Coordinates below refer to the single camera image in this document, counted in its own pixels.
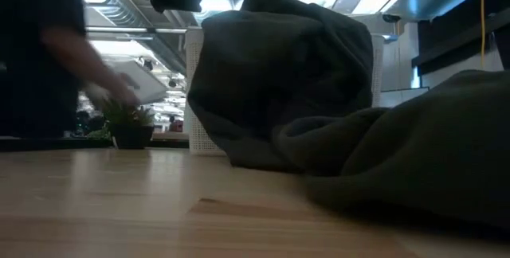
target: dark green fabric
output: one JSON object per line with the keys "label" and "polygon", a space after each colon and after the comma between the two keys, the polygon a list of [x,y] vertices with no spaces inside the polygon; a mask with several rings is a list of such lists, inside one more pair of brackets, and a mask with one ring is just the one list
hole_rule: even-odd
{"label": "dark green fabric", "polygon": [[299,172],[274,146],[294,119],[371,106],[365,25],[297,0],[245,0],[202,23],[188,103],[234,166]]}
{"label": "dark green fabric", "polygon": [[510,229],[509,103],[509,72],[461,72],[392,109],[298,119],[278,147],[330,209],[387,202]]}

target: dark jacket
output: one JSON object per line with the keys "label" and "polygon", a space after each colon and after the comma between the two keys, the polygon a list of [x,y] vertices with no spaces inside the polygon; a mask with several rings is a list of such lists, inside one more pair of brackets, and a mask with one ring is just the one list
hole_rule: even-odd
{"label": "dark jacket", "polygon": [[392,109],[305,118],[279,149],[334,210],[384,202],[510,230],[510,72],[466,71]]}
{"label": "dark jacket", "polygon": [[235,166],[299,172],[274,144],[279,128],[371,105],[365,25],[297,0],[245,0],[207,18],[188,102]]}
{"label": "dark jacket", "polygon": [[82,0],[0,0],[0,135],[56,137],[76,128],[79,80],[41,42],[41,31],[85,35]]}

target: wooden table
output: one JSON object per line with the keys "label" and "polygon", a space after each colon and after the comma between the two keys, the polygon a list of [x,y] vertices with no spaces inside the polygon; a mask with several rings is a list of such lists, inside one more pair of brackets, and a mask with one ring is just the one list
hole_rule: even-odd
{"label": "wooden table", "polygon": [[0,154],[0,257],[510,257],[332,216],[300,179],[187,150]]}

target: white plastic crate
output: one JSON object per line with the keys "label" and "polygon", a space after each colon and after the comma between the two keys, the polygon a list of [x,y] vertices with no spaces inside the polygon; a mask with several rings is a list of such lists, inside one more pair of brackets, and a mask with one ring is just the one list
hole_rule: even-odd
{"label": "white plastic crate", "polygon": [[[194,71],[197,68],[200,52],[202,51],[204,34],[201,29],[193,29],[186,32],[186,69],[188,89],[193,80]],[[381,98],[381,75],[383,72],[383,46],[382,36],[372,36],[374,46],[374,69],[372,73],[372,106],[378,107]],[[225,152],[217,147],[209,138],[200,121],[186,104],[184,113],[185,124],[190,134],[190,153],[193,155],[225,155]]]}

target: dark shirt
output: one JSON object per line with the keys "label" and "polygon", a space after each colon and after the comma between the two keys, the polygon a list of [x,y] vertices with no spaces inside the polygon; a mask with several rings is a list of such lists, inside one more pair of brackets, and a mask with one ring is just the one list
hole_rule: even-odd
{"label": "dark shirt", "polygon": [[47,128],[72,130],[80,82],[41,43],[41,31],[69,27],[85,35],[83,1],[0,0],[0,24],[13,120],[29,129],[44,122]]}

